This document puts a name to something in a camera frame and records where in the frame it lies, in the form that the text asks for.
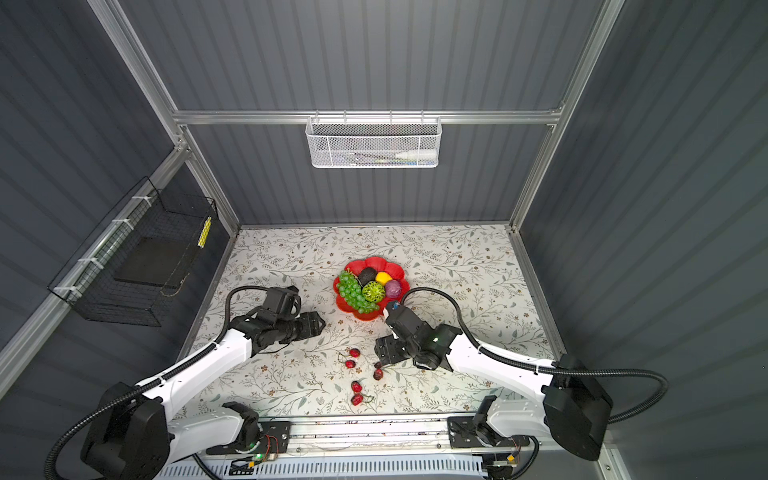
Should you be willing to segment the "purple fig fake fruit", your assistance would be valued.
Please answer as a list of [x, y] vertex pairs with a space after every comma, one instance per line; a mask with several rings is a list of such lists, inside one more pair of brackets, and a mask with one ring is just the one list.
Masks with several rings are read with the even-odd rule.
[[385, 285], [385, 294], [386, 297], [389, 299], [400, 299], [403, 295], [403, 286], [402, 283], [399, 280], [392, 279], [389, 280]]

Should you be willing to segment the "yellow lemon fake fruit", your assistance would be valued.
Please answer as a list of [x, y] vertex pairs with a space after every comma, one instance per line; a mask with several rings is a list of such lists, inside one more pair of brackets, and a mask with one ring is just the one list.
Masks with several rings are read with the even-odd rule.
[[381, 284], [382, 286], [385, 286], [387, 283], [389, 283], [392, 280], [393, 278], [385, 271], [378, 272], [375, 277], [375, 281]]

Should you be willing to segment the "yellow tag on basket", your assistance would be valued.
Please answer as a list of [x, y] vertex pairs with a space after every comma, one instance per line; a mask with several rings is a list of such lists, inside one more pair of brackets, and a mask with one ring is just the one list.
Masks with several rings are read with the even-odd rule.
[[198, 240], [196, 243], [198, 248], [202, 249], [205, 247], [209, 233], [210, 233], [211, 226], [212, 226], [212, 217], [208, 216], [203, 222], [199, 236], [198, 236]]

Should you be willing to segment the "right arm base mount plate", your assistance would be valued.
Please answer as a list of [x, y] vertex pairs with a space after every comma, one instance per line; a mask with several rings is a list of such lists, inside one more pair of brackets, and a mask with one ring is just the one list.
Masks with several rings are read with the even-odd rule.
[[526, 436], [502, 438], [485, 424], [477, 423], [473, 416], [447, 418], [450, 445], [454, 449], [505, 447], [520, 449], [531, 441]]

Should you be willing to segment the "red cherry pair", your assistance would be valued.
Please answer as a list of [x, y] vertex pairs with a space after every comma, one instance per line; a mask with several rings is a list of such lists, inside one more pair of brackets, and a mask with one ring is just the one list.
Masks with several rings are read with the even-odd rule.
[[347, 369], [355, 369], [357, 359], [361, 356], [361, 351], [357, 348], [350, 348], [342, 355], [342, 363]]
[[363, 386], [359, 381], [352, 381], [350, 384], [351, 391], [353, 393], [350, 403], [353, 406], [361, 405], [365, 401], [365, 395], [363, 394]]

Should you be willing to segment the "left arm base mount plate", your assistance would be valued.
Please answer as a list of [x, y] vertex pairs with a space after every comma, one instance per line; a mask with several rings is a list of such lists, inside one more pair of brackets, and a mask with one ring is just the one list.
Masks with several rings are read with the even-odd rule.
[[291, 423], [287, 421], [246, 420], [234, 441], [210, 447], [205, 453], [252, 456], [260, 461], [266, 460], [287, 452], [290, 430]]

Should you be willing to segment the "white marker in basket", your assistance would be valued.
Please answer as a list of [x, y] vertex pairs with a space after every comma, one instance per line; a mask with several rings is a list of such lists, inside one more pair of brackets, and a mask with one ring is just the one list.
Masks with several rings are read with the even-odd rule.
[[437, 159], [438, 151], [436, 149], [407, 150], [395, 154], [396, 161], [406, 163], [426, 164], [435, 162]]

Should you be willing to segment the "white vented strip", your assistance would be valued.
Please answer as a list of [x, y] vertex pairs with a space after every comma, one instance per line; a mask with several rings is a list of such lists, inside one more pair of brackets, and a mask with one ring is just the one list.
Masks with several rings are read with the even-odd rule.
[[473, 455], [395, 455], [281, 457], [255, 464], [245, 460], [205, 459], [199, 466], [182, 460], [164, 468], [160, 479], [484, 479], [481, 458]]

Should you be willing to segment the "green grape bunch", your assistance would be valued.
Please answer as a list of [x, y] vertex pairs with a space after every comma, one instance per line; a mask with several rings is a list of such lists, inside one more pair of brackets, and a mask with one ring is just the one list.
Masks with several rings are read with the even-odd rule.
[[367, 315], [379, 312], [379, 305], [366, 299], [358, 277], [352, 272], [344, 270], [340, 273], [337, 289], [346, 304], [358, 314]]

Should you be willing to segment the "black pad in basket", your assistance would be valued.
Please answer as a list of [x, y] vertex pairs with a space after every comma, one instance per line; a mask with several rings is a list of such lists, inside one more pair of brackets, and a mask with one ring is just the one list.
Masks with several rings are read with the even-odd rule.
[[116, 281], [175, 290], [181, 287], [199, 248], [188, 242], [142, 237], [113, 275]]

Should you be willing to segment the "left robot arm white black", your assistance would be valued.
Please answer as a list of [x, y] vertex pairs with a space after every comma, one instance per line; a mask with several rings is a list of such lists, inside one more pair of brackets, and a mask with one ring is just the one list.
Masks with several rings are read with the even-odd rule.
[[295, 286], [263, 288], [262, 304], [244, 314], [224, 313], [210, 343], [135, 386], [118, 383], [87, 423], [80, 457], [106, 479], [152, 479], [166, 465], [210, 448], [263, 459], [278, 452], [250, 407], [229, 401], [197, 417], [181, 409], [223, 374], [263, 353], [319, 336], [326, 323], [305, 312]]

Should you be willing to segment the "dark avocado fake fruit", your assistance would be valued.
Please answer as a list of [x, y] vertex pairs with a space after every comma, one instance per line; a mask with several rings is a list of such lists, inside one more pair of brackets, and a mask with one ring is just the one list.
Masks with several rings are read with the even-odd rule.
[[374, 282], [377, 275], [378, 275], [378, 271], [375, 268], [366, 267], [359, 273], [359, 275], [357, 276], [357, 279], [360, 285], [362, 287], [365, 287], [368, 283]]

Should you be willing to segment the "dark cherry pair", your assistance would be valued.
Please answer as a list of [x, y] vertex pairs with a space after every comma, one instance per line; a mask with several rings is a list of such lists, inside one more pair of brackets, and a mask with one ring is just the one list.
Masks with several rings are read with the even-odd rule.
[[380, 381], [384, 376], [383, 371], [383, 364], [381, 362], [377, 362], [374, 365], [374, 372], [373, 372], [373, 379], [376, 381]]

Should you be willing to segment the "aluminium front rail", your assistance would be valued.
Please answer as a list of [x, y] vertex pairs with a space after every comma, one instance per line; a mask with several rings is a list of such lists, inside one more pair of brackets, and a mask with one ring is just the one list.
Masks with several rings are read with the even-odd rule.
[[[523, 402], [513, 404], [512, 436], [526, 436], [531, 446], [539, 442], [544, 449], [565, 451], [545, 425], [534, 422], [533, 413], [525, 410]], [[339, 453], [341, 455], [410, 455], [417, 453], [504, 453], [515, 449], [505, 447], [454, 449], [450, 445], [447, 418], [471, 416], [450, 413], [389, 414], [331, 417], [291, 417], [260, 420], [291, 423], [286, 453], [278, 457], [311, 456]], [[235, 440], [242, 419], [235, 413], [209, 413], [194, 418], [173, 421], [173, 435], [167, 464]]]

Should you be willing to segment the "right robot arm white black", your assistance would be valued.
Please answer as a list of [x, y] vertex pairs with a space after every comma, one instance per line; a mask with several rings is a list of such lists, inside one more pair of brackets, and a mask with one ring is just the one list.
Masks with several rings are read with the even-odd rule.
[[430, 326], [410, 308], [391, 302], [384, 310], [391, 334], [376, 340], [374, 351], [384, 366], [410, 361], [425, 371], [438, 369], [481, 377], [523, 397], [521, 402], [490, 395], [473, 418], [475, 435], [485, 445], [515, 436], [550, 436], [562, 449], [582, 458], [599, 458], [613, 401], [593, 377], [572, 372], [582, 363], [561, 357], [559, 375], [543, 372], [552, 362], [483, 344], [505, 359], [534, 366], [532, 371], [507, 365], [481, 353], [457, 327]]

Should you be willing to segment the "green custard apple fake fruit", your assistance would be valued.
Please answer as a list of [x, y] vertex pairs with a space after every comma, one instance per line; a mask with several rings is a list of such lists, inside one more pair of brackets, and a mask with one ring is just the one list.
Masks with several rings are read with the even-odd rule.
[[361, 291], [364, 299], [370, 303], [379, 303], [386, 298], [384, 286], [376, 281], [368, 283]]

